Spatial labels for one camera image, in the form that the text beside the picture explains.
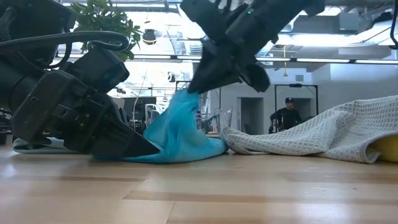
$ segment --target green leaves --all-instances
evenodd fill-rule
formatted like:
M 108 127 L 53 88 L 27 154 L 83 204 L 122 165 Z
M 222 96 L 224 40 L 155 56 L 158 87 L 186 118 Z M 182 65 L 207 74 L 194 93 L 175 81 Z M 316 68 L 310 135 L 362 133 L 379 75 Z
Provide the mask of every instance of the green leaves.
M 134 26 L 125 12 L 114 7 L 111 0 L 87 0 L 87 6 L 72 3 L 70 6 L 77 13 L 78 27 L 75 31 L 106 30 L 119 32 L 130 40 L 129 48 L 123 52 L 115 52 L 125 62 L 134 59 L 131 52 L 136 45 L 139 47 L 142 32 L 140 26 Z M 83 43 L 82 52 L 87 51 L 87 43 Z

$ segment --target black cap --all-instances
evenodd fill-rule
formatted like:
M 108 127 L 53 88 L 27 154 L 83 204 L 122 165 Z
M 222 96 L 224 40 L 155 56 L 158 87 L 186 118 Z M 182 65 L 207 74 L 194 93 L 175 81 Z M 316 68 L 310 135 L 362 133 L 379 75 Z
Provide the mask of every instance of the black cap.
M 293 102 L 294 102 L 294 100 L 291 97 L 288 97 L 285 99 L 285 103 L 293 103 Z

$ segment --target wooden table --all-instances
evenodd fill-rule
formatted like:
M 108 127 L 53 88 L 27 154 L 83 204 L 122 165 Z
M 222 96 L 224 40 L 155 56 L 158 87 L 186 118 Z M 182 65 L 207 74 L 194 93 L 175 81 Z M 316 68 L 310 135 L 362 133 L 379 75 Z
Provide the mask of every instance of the wooden table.
M 2 224 L 395 224 L 398 168 L 226 154 L 189 164 L 0 149 Z

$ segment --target blue towel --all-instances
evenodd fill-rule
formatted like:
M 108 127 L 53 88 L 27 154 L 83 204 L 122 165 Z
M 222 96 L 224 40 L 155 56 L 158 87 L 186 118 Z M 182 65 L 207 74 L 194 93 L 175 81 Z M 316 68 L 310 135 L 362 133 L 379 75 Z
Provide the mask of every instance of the blue towel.
M 144 132 L 145 139 L 160 152 L 120 160 L 166 164 L 199 161 L 226 152 L 228 148 L 222 140 L 208 138 L 201 130 L 197 130 L 195 114 L 198 103 L 198 94 L 189 94 L 187 90 L 176 91 L 169 108 Z

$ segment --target person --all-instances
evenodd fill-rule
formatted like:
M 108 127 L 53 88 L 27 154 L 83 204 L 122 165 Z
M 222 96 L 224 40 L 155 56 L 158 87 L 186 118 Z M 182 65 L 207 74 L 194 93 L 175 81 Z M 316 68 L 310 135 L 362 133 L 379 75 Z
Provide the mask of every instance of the person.
M 277 120 L 280 131 L 293 128 L 302 121 L 299 112 L 294 109 L 294 101 L 292 98 L 286 98 L 285 105 L 285 108 L 279 109 L 270 117 L 271 121 Z

